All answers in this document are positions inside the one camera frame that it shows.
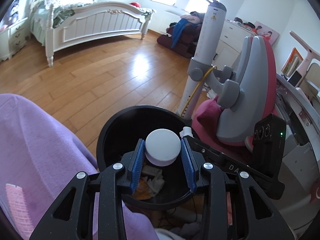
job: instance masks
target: white bottle cap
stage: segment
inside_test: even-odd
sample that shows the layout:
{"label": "white bottle cap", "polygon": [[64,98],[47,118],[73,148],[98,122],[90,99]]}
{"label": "white bottle cap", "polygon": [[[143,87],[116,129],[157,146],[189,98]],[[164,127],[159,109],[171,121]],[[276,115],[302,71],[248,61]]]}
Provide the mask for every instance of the white bottle cap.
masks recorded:
{"label": "white bottle cap", "polygon": [[157,129],[146,139],[146,157],[154,165],[172,164],[181,150],[181,142],[173,131]]}
{"label": "white bottle cap", "polygon": [[191,127],[185,126],[183,130],[180,132],[180,137],[183,138],[187,135],[193,138]]}

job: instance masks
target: white cabinet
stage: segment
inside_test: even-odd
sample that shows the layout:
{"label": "white cabinet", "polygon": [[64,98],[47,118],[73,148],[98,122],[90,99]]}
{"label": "white cabinet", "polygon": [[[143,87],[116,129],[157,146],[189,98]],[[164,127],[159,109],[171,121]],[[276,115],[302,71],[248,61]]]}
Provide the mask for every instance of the white cabinet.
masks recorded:
{"label": "white cabinet", "polygon": [[26,43],[27,19],[24,18],[0,32],[0,61],[11,59]]}
{"label": "white cabinet", "polygon": [[219,70],[222,70],[224,66],[231,67],[239,54],[240,53],[235,49],[231,48],[229,45],[220,40],[212,65],[216,65]]}
{"label": "white cabinet", "polygon": [[242,51],[244,38],[254,35],[250,30],[226,20],[212,65],[216,65],[219,70],[224,66],[235,67],[235,62]]}

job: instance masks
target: bed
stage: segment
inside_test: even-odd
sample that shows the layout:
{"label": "bed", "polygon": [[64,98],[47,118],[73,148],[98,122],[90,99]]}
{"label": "bed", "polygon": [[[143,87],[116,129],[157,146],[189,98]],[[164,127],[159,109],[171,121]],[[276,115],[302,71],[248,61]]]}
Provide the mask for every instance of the bed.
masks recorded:
{"label": "bed", "polygon": [[32,0],[30,30],[45,46],[48,65],[56,51],[112,36],[141,34],[144,38],[153,9],[95,0]]}

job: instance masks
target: blue gripper pad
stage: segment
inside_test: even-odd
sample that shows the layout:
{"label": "blue gripper pad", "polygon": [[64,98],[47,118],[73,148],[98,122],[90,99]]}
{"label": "blue gripper pad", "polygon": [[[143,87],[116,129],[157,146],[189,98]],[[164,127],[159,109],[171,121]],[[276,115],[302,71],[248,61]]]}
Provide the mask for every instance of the blue gripper pad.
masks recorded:
{"label": "blue gripper pad", "polygon": [[188,187],[192,193],[196,192],[196,171],[193,166],[189,151],[191,149],[186,144],[185,140],[181,140],[181,159],[183,164],[184,173],[186,175],[186,180]]}
{"label": "blue gripper pad", "polygon": [[140,174],[144,162],[145,150],[146,143],[144,140],[140,139],[132,154],[131,162],[128,168],[128,179],[131,180],[130,190],[132,194],[139,184]]}

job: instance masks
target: blue cloth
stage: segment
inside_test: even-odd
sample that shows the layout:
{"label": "blue cloth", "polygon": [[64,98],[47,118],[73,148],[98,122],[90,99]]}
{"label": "blue cloth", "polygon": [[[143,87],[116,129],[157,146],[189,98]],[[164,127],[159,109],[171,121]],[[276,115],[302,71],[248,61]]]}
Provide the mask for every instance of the blue cloth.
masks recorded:
{"label": "blue cloth", "polygon": [[186,25],[190,23],[188,22],[188,20],[186,19],[181,19],[175,26],[172,32],[172,45],[171,48],[174,48],[178,42],[178,40],[180,39],[181,33],[183,32],[184,28],[186,27]]}

